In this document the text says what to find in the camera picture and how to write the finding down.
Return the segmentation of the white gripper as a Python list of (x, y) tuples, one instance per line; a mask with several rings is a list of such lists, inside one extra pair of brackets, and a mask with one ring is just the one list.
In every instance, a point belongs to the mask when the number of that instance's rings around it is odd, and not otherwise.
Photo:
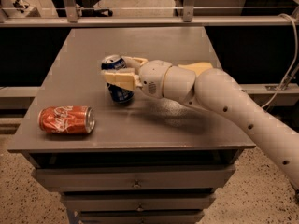
[(105, 82), (128, 91), (137, 88), (148, 96), (161, 99), (166, 72), (172, 67), (169, 62), (149, 61), (146, 58), (123, 56), (126, 66), (119, 70), (102, 70)]

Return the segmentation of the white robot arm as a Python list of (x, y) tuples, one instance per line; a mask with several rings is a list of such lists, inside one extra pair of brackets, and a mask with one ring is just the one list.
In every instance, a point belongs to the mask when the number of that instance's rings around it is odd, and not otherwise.
[(173, 65), (126, 57), (127, 66), (101, 72), (105, 82), (194, 110), (213, 111), (239, 127), (299, 187), (299, 133), (258, 106), (226, 72), (210, 63)]

